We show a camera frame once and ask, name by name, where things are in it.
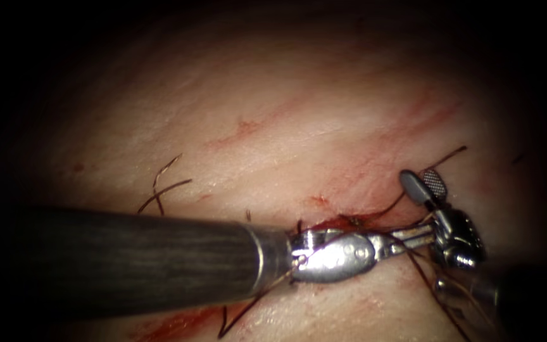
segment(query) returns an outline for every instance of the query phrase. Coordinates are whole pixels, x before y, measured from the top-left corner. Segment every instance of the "dark suture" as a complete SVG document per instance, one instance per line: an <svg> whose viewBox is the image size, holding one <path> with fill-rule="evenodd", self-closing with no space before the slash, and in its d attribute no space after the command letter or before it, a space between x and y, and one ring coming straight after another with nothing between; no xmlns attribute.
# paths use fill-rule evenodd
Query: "dark suture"
<svg viewBox="0 0 547 342"><path fill-rule="evenodd" d="M184 184L187 184L187 183L191 183L193 180L192 179L186 179L186 180L182 180L178 183L174 183L172 184L171 186L167 186L165 187L163 190L161 191L158 191L155 195L153 195L152 197L150 197L149 199L147 199L147 201L145 201L145 203L143 203L143 205L138 209L137 213L142 213L143 210L145 210L145 208L147 208L147 206L153 202L155 199L158 199L161 195L169 192L170 190L174 189L175 187L179 187L181 185L184 185Z"/></svg>
<svg viewBox="0 0 547 342"><path fill-rule="evenodd" d="M429 289L430 294L432 295L433 299L436 301L436 303L438 304L440 309L444 312L444 314L447 316L447 318L449 318L449 321L451 321L451 323L455 326L455 329L457 329L457 331L460 333L460 335L462 335L462 338L466 342L471 342L472 340L468 337L468 335L465 333L465 331L459 325L459 323L455 319L455 316L453 316L453 314L448 310L448 308L445 305L443 305L440 302L440 300L438 300L438 297L436 296L436 293L434 292L434 288L430 284L430 280L428 280L427 276L425 275L425 271L423 270L421 265L419 265L419 263L415 259L415 256L423 258L424 260L428 260L428 259L425 256L423 256L422 254L420 254L416 251L413 251L412 249L407 248L402 240L397 239L396 237L394 237L393 235L391 235L389 233L384 233L384 234L387 237L391 238L392 240L395 240L397 243L402 244L405 247L406 255L408 255L408 258L411 260L411 263L415 267L415 270L419 273L419 277L424 281L425 286Z"/></svg>

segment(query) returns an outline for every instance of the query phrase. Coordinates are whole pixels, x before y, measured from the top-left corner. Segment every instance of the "laparoscopic needle driver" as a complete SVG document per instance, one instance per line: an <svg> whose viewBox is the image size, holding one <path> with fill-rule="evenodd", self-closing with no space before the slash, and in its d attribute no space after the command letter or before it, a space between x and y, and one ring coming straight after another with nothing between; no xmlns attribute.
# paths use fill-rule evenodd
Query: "laparoscopic needle driver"
<svg viewBox="0 0 547 342"><path fill-rule="evenodd" d="M532 320L524 307L544 291L524 279L547 275L487 264L474 225L446 202L435 171L405 170L399 177L408 197L430 215L385 234L331 227L292 236L242 222L17 208L0 224L4 295L53 319L143 314L245 300L285 275L339 282L428 246L446 270L437 272L433 292L458 320L509 335Z"/></svg>

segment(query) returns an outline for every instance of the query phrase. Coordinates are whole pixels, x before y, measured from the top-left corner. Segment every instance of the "blood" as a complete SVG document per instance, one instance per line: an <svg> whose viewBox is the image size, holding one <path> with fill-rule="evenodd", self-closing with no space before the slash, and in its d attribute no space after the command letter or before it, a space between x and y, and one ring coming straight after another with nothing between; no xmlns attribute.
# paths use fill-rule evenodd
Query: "blood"
<svg viewBox="0 0 547 342"><path fill-rule="evenodd" d="M208 198L211 198L212 194L206 194L199 197L198 202L202 202L204 200L207 200Z"/></svg>
<svg viewBox="0 0 547 342"><path fill-rule="evenodd" d="M310 202L316 204L317 206L328 206L330 201L324 198L324 196L310 196Z"/></svg>
<svg viewBox="0 0 547 342"><path fill-rule="evenodd" d="M236 144L243 144L247 139L252 137L263 129L271 127L281 118L289 116L292 112L298 110L303 105L309 96L301 95L291 98L273 110L265 114L264 119L257 121L240 121L237 124L236 131L228 137L208 141L205 146L208 150L219 151L222 148L228 148Z"/></svg>
<svg viewBox="0 0 547 342"><path fill-rule="evenodd" d="M228 306L231 314L236 314L245 306L236 303ZM168 342L170 340L197 336L204 328L219 324L221 307L208 307L186 310L139 324L129 334L134 342Z"/></svg>

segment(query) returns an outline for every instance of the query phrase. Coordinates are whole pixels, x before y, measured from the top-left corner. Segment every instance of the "metal jaw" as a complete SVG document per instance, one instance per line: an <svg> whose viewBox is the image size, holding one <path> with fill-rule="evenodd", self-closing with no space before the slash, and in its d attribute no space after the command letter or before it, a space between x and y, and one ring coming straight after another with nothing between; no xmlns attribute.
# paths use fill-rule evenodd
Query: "metal jaw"
<svg viewBox="0 0 547 342"><path fill-rule="evenodd" d="M371 270L377 262L433 243L432 224L400 227L387 234L307 230L292 242L296 271L303 282L339 282Z"/></svg>
<svg viewBox="0 0 547 342"><path fill-rule="evenodd" d="M485 259L484 247L471 220L446 202L446 186L433 170L424 180L409 170L400 172L405 193L431 212L429 221L386 233L307 230L295 237L293 279L303 282L339 282L371 270L377 262L406 249L432 246L434 259L444 267L469 269Z"/></svg>
<svg viewBox="0 0 547 342"><path fill-rule="evenodd" d="M436 262L444 267L472 269L486 259L484 246L468 215L445 202L446 186L436 171L427 170L421 180L414 172L403 170L400 182L406 195L417 205L424 205L434 217L436 241L432 249Z"/></svg>

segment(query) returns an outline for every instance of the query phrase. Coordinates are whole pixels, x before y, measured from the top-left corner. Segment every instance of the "red blood streak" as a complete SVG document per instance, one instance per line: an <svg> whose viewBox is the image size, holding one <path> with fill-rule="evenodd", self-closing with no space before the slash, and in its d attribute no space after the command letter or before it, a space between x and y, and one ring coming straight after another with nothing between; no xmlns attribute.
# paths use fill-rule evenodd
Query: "red blood streak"
<svg viewBox="0 0 547 342"><path fill-rule="evenodd" d="M327 206L330 203L329 200L324 198L324 196L322 196L322 195L320 195L320 196L310 196L310 201L312 203L315 203L317 206Z"/></svg>
<svg viewBox="0 0 547 342"><path fill-rule="evenodd" d="M231 136L208 141L206 147L214 150L220 148L229 147L237 143L243 143L246 139L253 136L255 133L262 131L268 127L271 127L276 121L284 118L305 103L307 96L298 96L291 98L290 100L281 103L276 106L273 110L266 113L264 119L260 122L255 121L240 121L236 128L236 131Z"/></svg>
<svg viewBox="0 0 547 342"><path fill-rule="evenodd" d="M212 194L202 195L202 196L199 197L198 202L201 202L201 201L203 201L207 198L211 198L211 197L212 197Z"/></svg>
<svg viewBox="0 0 547 342"><path fill-rule="evenodd" d="M245 303L227 307L228 320L235 317ZM175 339L191 338L203 329L220 327L223 320L222 307L208 307L186 310L139 324L128 336L134 342L169 342Z"/></svg>

